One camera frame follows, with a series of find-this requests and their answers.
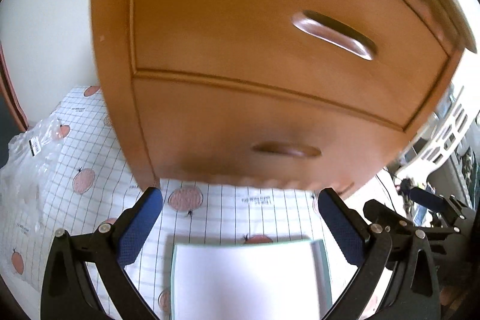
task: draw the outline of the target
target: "drawer handle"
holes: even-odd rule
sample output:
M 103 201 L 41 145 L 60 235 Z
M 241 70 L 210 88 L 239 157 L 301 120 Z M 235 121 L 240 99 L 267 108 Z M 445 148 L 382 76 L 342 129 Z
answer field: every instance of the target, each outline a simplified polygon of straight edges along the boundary
M 377 47 L 371 39 L 350 26 L 315 11 L 303 10 L 295 13 L 292 23 L 301 31 L 339 46 L 362 59 L 373 60 L 377 53 Z
M 316 158 L 322 152 L 315 147 L 294 143 L 282 143 L 278 141 L 265 141 L 255 144 L 251 148 L 255 152 L 274 153 L 276 155 L 293 156 L 295 158 Z

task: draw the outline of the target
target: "white wall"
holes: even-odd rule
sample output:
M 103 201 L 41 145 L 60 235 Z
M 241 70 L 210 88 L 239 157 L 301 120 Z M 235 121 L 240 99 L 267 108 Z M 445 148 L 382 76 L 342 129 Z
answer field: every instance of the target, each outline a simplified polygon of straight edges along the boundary
M 18 101 L 32 124 L 77 85 L 97 85 L 90 0 L 2 0 L 0 41 Z

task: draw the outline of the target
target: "blue gripper pad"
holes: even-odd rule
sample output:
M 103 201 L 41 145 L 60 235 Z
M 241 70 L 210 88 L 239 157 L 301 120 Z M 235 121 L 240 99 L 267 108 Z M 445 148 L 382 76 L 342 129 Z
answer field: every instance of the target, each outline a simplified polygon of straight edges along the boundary
M 323 189 L 318 195 L 318 211 L 347 262 L 360 267 L 364 261 L 365 244 L 370 237 L 362 217 L 358 215 L 359 221 L 355 216 L 357 212 L 349 209 L 332 188 Z
M 162 192 L 149 187 L 135 205 L 125 210 L 115 222 L 114 225 L 117 226 L 118 223 L 120 229 L 127 223 L 116 245 L 117 261 L 121 267 L 135 262 L 162 208 Z

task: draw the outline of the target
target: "black cable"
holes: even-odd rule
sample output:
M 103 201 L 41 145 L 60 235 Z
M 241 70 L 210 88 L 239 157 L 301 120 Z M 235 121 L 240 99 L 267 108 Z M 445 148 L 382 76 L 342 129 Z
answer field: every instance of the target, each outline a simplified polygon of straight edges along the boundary
M 383 184 L 382 180 L 380 178 L 378 178 L 378 174 L 375 175 L 375 177 L 377 178 L 377 180 L 382 184 L 383 188 L 385 189 L 387 195 L 388 195 L 388 198 L 390 198 L 390 202 L 392 203 L 392 208 L 393 210 L 395 211 L 395 213 L 398 213 L 397 212 L 397 209 L 395 209 L 395 205 L 393 204 L 393 200 L 392 200 L 392 196 L 390 195 L 389 191 L 387 190 L 387 187 Z

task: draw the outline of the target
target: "wooden cabinet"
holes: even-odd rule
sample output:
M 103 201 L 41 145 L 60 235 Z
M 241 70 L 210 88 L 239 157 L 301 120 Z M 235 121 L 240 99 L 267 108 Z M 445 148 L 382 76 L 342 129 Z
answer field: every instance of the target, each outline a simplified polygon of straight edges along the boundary
M 350 194 L 408 143 L 453 74 L 467 40 L 435 23 L 406 0 L 92 0 L 101 85 L 142 187 L 167 177 Z

